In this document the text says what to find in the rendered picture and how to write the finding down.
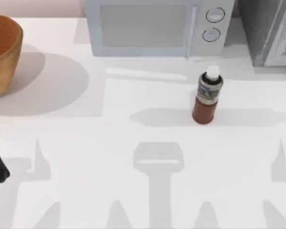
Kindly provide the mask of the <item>brown bottle with white cap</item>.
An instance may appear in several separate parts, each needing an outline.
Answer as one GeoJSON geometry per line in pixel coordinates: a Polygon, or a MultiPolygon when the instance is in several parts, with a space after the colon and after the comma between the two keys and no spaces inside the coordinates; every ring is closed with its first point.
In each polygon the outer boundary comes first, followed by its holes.
{"type": "Polygon", "coordinates": [[[197,123],[205,125],[212,122],[223,85],[224,79],[217,65],[210,65],[200,75],[192,111],[197,123]]]}

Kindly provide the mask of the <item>pale microwave oven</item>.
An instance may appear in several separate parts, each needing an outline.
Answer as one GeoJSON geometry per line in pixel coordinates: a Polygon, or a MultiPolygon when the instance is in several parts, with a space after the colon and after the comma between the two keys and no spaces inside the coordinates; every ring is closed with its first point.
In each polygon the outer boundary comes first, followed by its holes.
{"type": "Polygon", "coordinates": [[[191,57],[220,55],[235,0],[85,0],[90,44],[99,57],[184,57],[191,21],[197,7],[191,57]],[[225,10],[225,17],[210,23],[206,13],[225,10]],[[215,42],[202,38],[205,30],[221,32],[215,42]]]}

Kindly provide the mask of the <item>round microwave knob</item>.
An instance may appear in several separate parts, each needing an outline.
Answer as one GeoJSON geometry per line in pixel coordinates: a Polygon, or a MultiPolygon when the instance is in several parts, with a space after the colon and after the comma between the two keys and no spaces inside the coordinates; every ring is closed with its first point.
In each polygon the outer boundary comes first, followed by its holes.
{"type": "Polygon", "coordinates": [[[213,8],[206,13],[206,19],[210,23],[218,23],[225,17],[225,10],[222,8],[213,8]]]}
{"type": "Polygon", "coordinates": [[[215,42],[221,36],[221,32],[217,28],[210,28],[203,32],[202,38],[206,42],[215,42]]]}

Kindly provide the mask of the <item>wooden basket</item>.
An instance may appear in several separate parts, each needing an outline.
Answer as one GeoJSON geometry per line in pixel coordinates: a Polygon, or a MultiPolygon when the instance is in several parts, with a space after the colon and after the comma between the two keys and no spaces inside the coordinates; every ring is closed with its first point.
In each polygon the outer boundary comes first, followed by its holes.
{"type": "Polygon", "coordinates": [[[0,15],[0,95],[12,83],[22,48],[23,29],[13,19],[0,15]]]}

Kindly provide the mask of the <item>grey cabinet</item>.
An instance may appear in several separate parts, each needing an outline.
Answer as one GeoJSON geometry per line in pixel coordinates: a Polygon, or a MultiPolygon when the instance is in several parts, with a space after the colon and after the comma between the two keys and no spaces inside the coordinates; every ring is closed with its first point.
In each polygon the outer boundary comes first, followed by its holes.
{"type": "Polygon", "coordinates": [[[286,66],[286,0],[238,0],[253,66],[286,66]]]}

